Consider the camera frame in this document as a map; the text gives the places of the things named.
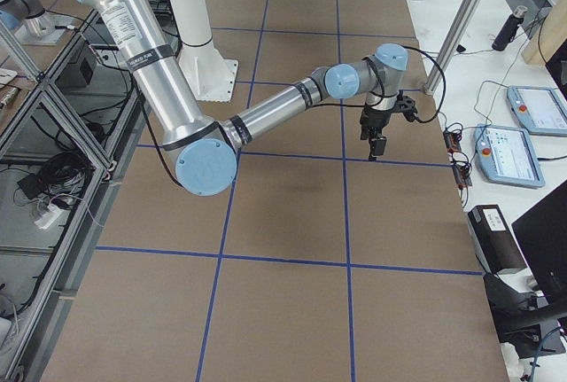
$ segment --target black clamp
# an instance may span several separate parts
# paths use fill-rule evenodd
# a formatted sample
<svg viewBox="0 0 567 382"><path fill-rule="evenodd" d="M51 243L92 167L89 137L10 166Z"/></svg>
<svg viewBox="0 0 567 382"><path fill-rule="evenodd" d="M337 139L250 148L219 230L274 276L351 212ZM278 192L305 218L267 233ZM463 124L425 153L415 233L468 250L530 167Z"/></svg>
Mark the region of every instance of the black clamp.
<svg viewBox="0 0 567 382"><path fill-rule="evenodd" d="M368 140L370 145L369 161L375 161L383 156L387 138L382 135L382 129L388 125L393 113L403 113L406 121L413 122L417 118L416 102L400 91L396 103L391 109L376 110L372 105L365 105L361 114L361 140Z"/></svg>

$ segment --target white stand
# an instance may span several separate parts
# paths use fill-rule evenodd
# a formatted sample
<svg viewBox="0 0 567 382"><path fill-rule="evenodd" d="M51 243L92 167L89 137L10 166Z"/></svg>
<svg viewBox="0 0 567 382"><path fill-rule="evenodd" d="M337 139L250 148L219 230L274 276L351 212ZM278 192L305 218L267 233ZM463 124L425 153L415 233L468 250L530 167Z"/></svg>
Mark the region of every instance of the white stand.
<svg viewBox="0 0 567 382"><path fill-rule="evenodd" d="M200 101L229 102L238 62L225 60L214 48L205 0L171 0L183 41L179 65Z"/></svg>

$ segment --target white sticker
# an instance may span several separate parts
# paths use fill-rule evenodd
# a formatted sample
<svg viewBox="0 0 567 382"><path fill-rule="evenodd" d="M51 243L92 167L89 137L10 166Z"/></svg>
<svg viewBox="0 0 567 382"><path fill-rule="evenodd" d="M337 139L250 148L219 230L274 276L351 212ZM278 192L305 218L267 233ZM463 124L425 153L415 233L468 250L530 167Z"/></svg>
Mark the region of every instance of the white sticker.
<svg viewBox="0 0 567 382"><path fill-rule="evenodd" d="M142 33L124 3L118 2L104 10L101 15L119 48L126 46L133 39L142 39Z"/></svg>
<svg viewBox="0 0 567 382"><path fill-rule="evenodd" d="M483 209L485 213L486 222L492 231L506 231L504 221L500 218L500 214L496 209Z"/></svg>

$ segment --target black box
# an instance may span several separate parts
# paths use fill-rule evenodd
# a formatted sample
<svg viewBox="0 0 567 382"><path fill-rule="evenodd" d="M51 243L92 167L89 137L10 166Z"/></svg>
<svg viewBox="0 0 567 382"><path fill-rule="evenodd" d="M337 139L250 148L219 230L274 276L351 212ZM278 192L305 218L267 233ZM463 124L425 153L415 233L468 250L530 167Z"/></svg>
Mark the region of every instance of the black box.
<svg viewBox="0 0 567 382"><path fill-rule="evenodd" d="M526 268L498 205L479 205L468 215L477 256L486 269L495 274L514 274Z"/></svg>

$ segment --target blue cable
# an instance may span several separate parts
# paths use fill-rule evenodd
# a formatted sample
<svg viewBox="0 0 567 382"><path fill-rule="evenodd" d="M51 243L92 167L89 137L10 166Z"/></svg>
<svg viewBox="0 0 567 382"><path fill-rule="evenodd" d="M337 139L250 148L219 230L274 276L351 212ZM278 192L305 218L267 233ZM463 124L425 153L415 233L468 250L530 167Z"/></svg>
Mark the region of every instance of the blue cable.
<svg viewBox="0 0 567 382"><path fill-rule="evenodd" d="M549 331L548 334L546 336L544 336L543 339L540 341L540 344L538 345L538 349L535 352L535 355L533 356L532 374L530 375L528 382L533 382L533 375L535 375L535 369L538 365L538 358L540 358L541 350L543 349L543 344L546 343L546 340L548 340L548 338L551 335L553 335L556 331L560 331L562 328L563 328L562 326L555 327L554 330Z"/></svg>

